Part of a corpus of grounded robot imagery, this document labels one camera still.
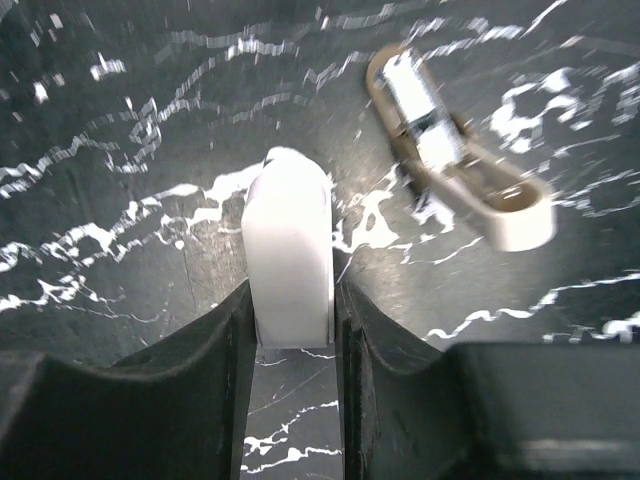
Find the tan plastic case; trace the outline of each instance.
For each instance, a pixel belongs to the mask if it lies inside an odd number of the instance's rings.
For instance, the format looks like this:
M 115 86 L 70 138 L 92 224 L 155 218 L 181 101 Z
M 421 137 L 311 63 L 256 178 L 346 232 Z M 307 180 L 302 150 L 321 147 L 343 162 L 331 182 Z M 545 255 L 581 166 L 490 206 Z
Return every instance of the tan plastic case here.
M 430 170 L 422 162 L 389 90 L 380 84 L 377 75 L 389 59 L 408 48 L 389 45 L 380 50 L 369 63 L 366 85 L 391 144 L 414 186 L 421 191 L 429 189 L 497 250 L 518 252 L 547 243 L 556 232 L 551 187 L 536 176 L 525 176 L 519 168 L 482 148 L 456 116 L 451 115 L 451 118 L 462 137 L 463 161 L 442 172 Z M 435 85 L 424 63 L 421 68 L 425 79 Z M 490 197 L 473 178 L 473 172 L 480 173 L 498 191 L 517 186 L 519 193 L 513 198 Z

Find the black marble surface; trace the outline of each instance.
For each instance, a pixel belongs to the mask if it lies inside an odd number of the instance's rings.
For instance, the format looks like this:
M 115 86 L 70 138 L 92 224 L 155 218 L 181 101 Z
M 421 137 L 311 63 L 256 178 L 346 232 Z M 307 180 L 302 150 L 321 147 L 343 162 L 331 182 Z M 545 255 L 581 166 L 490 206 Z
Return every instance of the black marble surface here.
M 109 365 L 210 310 L 245 278 L 243 197 L 275 146 L 331 173 L 338 278 L 425 341 L 629 341 L 639 20 L 632 0 L 0 1 L 0 347 Z M 551 243 L 492 251 L 411 194 L 363 86 L 408 39 L 554 186 Z M 341 478 L 332 358 L 259 352 L 247 477 Z

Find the marble countertop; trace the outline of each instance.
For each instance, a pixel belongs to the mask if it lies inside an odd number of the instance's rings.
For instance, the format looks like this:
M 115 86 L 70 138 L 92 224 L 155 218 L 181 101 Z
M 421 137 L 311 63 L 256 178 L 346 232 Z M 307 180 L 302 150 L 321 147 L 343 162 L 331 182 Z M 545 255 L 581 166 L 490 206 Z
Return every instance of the marble countertop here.
M 0 347 L 109 365 L 244 278 L 273 147 L 329 172 L 336 255 L 389 316 L 455 341 L 631 341 L 640 324 L 632 1 L 0 1 Z M 558 234 L 493 251 L 416 198 L 364 88 L 411 40 L 452 111 L 550 182 Z M 259 351 L 249 478 L 339 479 L 332 349 Z

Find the table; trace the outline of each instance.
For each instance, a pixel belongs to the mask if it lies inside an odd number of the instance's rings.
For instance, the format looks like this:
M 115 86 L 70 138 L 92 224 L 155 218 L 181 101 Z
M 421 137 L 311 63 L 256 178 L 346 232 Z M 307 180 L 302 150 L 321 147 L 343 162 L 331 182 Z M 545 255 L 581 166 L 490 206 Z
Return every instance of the table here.
M 244 193 L 276 146 L 331 174 L 338 280 L 437 348 L 632 340 L 635 2 L 21 0 L 0 19 L 0 347 L 110 365 L 209 311 L 245 278 Z M 403 40 L 487 147 L 553 185 L 548 245 L 493 251 L 408 188 L 364 89 Z M 247 478 L 341 478 L 332 359 L 259 351 Z

